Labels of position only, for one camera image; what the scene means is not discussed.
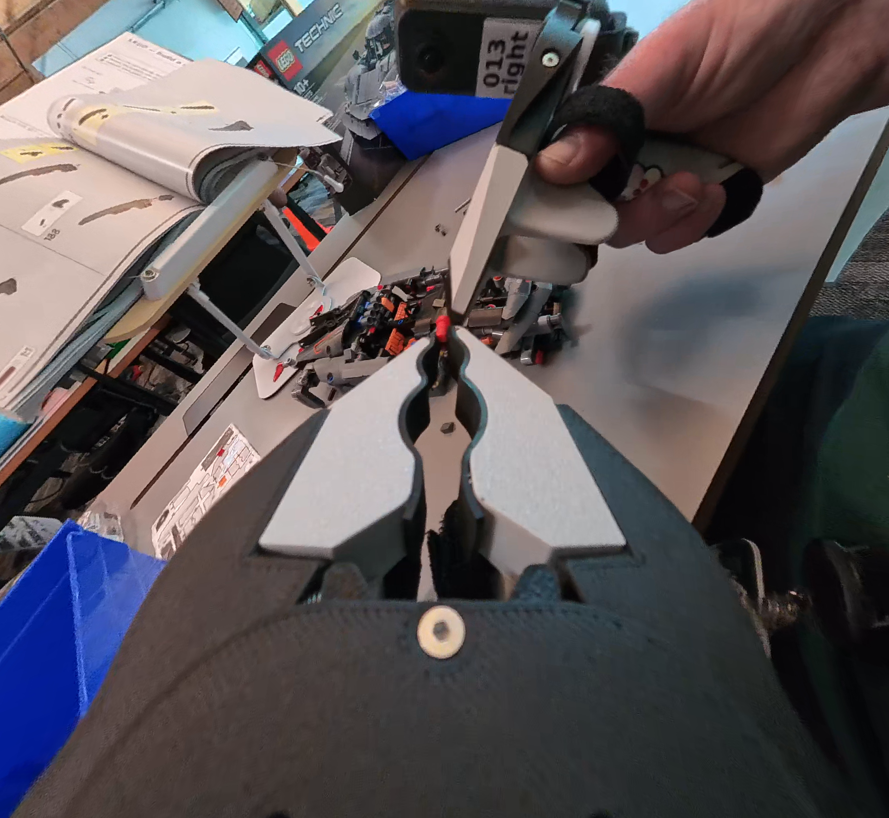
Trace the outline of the grey black lego spaceship model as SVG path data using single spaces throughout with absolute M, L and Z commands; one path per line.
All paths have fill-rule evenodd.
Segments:
M 450 312 L 449 270 L 421 268 L 360 290 L 317 312 L 299 341 L 291 397 L 326 407 L 381 370 L 422 337 L 435 337 L 438 316 Z M 539 366 L 572 341 L 564 309 L 570 287 L 493 276 L 483 282 L 464 326 L 496 354 Z

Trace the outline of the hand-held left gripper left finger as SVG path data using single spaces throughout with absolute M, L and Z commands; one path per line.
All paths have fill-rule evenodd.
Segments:
M 259 539 L 269 553 L 351 563 L 382 579 L 425 512 L 427 339 L 332 405 Z

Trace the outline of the lego instruction booklet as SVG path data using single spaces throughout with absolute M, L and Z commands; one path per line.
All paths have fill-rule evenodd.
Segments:
M 2 105 L 2 414 L 44 396 L 137 301 L 140 273 L 252 163 L 335 142 L 254 71 L 122 34 Z

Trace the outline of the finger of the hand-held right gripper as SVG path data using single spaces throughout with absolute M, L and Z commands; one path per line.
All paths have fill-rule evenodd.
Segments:
M 499 143 L 492 146 L 450 250 L 451 316 L 469 312 L 528 166 L 523 153 Z

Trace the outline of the lego set box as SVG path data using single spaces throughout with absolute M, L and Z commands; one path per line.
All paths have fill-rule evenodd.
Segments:
M 344 148 L 401 152 L 372 119 L 401 91 L 394 2 L 313 0 L 261 48 L 261 76 L 328 109 Z

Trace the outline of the grey lego wing piece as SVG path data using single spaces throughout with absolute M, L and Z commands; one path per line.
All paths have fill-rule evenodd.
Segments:
M 445 342 L 430 337 L 419 357 L 419 370 L 424 376 L 428 397 L 444 396 L 454 380 L 459 380 L 464 350 L 461 341 L 450 334 Z

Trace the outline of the blue plastic parts bin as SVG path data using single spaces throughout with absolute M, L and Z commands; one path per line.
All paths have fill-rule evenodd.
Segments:
M 165 564 L 68 521 L 2 600 L 2 816 L 88 712 Z

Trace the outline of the lego sticker sheet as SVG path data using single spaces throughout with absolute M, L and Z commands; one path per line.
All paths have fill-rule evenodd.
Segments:
M 240 430 L 228 425 L 152 525 L 156 558 L 170 559 L 215 502 L 260 459 Z

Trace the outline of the blue storage bin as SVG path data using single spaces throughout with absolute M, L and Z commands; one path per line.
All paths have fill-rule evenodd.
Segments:
M 409 159 L 501 121 L 557 0 L 395 0 L 401 91 L 372 119 Z

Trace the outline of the person's right hand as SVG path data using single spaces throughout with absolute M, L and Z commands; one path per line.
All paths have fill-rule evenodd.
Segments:
M 888 0 L 692 0 L 604 85 L 650 130 L 731 158 L 764 183 L 836 126 L 887 106 Z

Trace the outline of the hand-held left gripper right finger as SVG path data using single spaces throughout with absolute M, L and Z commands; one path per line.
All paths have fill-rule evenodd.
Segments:
M 502 578 L 628 542 L 550 396 L 469 330 L 454 332 L 464 540 Z

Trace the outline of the silver book stand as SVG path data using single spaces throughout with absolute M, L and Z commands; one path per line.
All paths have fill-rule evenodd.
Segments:
M 360 290 L 376 287 L 380 272 L 365 263 L 349 258 L 322 274 L 316 267 L 318 253 L 307 256 L 285 219 L 275 212 L 268 195 L 278 183 L 278 167 L 270 158 L 250 164 L 188 225 L 170 246 L 155 256 L 139 275 L 137 302 L 123 314 L 104 337 L 115 343 L 137 335 L 155 323 L 181 294 L 186 293 L 206 312 L 223 324 L 254 357 L 253 366 L 259 396 L 267 399 L 294 375 L 296 363 L 304 358 L 298 352 L 299 341 L 309 331 L 310 319 L 317 310 L 327 312 Z M 199 274 L 219 253 L 231 235 L 244 221 L 261 209 L 273 231 L 282 239 L 299 264 L 300 273 L 308 282 L 309 294 L 273 334 L 256 340 L 224 314 L 199 285 Z

